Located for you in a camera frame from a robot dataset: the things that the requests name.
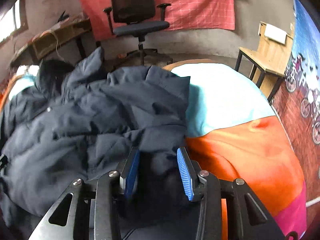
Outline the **dark navy puffer jacket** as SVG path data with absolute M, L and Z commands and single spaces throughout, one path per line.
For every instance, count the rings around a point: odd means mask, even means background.
M 187 205 L 176 151 L 185 145 L 188 77 L 162 68 L 107 73 L 97 48 L 76 66 L 48 60 L 1 112 L 1 239 L 28 239 L 73 179 L 98 179 L 140 149 L 131 215 L 152 223 Z

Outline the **colourful patchwork bed quilt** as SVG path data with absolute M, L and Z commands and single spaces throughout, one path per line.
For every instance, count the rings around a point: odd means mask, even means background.
M 300 162 L 263 94 L 239 76 L 246 90 L 231 89 L 224 64 L 185 64 L 169 71 L 188 77 L 185 147 L 217 178 L 243 178 L 283 233 L 302 236 L 307 228 L 306 185 Z

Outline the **blue bicycle print curtain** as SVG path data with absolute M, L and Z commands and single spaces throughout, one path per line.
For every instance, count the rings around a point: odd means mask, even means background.
M 303 170 L 308 222 L 319 212 L 319 30 L 293 0 L 294 37 L 273 106 Z

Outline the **small wooden chair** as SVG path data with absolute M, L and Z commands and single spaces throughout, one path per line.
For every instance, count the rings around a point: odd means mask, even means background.
M 267 23 L 259 23 L 259 44 L 257 50 L 239 47 L 234 70 L 239 71 L 242 58 L 252 64 L 249 79 L 261 90 L 268 102 L 271 102 L 285 78 L 285 69 L 289 62 L 293 45 L 293 36 L 285 34 L 284 43 L 266 36 Z

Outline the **wooden desk with shelf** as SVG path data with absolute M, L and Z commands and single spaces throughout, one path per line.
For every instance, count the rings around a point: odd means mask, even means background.
M 54 30 L 46 30 L 33 37 L 21 49 L 16 51 L 10 61 L 10 68 L 21 65 L 38 64 L 52 52 L 58 53 L 58 49 L 74 40 L 80 57 L 86 57 L 81 36 L 92 31 L 89 18 L 76 18 L 72 21 L 64 21 L 58 24 Z

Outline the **black office swivel chair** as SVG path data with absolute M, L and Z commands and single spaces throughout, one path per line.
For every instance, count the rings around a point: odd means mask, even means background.
M 170 23 L 165 20 L 165 10 L 169 6 L 170 3 L 156 5 L 155 0 L 111 0 L 111 6 L 103 10 L 107 15 L 111 34 L 116 37 L 133 36 L 138 39 L 137 50 L 112 61 L 114 69 L 134 57 L 140 59 L 142 66 L 146 56 L 163 59 L 167 64 L 173 63 L 171 57 L 159 53 L 157 49 L 143 47 L 147 34 L 170 27 Z

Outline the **red checked wall cloth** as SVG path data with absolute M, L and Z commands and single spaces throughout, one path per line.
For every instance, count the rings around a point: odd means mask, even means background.
M 103 9 L 111 0 L 80 0 L 82 10 L 89 17 L 97 41 L 112 37 Z M 170 30 L 180 29 L 235 29 L 234 0 L 155 0 L 156 4 L 169 3 L 165 20 Z

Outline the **window with wooden frame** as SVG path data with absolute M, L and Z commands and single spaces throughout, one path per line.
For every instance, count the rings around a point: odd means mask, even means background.
M 11 9 L 1 15 L 1 44 L 28 30 L 25 0 L 17 0 Z

